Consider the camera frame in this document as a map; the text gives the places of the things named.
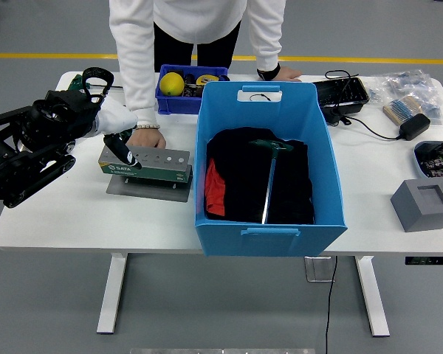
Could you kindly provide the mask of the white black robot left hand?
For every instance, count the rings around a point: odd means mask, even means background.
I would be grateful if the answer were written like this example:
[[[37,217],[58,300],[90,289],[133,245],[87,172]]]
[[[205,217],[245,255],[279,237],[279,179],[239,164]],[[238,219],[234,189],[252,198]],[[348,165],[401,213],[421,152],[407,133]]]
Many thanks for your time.
[[[136,123],[136,114],[129,111],[122,103],[108,97],[97,113],[95,133],[104,135],[104,144],[121,162],[140,170],[142,165],[126,146],[127,138],[120,136],[124,131],[132,131]]]

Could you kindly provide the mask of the person's right hand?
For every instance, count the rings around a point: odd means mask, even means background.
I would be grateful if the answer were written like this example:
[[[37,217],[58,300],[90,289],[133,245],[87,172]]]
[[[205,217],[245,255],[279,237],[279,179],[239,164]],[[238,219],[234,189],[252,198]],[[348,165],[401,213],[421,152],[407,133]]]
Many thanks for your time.
[[[159,129],[156,128],[134,130],[126,144],[146,148],[166,148],[166,140]]]

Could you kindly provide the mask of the person's left hand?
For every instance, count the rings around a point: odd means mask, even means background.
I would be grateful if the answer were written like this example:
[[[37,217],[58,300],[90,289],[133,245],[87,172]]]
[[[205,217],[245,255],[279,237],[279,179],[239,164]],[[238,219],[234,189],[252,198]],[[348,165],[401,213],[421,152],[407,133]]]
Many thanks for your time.
[[[301,75],[302,75],[301,70],[292,69],[288,66],[281,66],[274,80],[284,81],[284,82],[300,82]]]

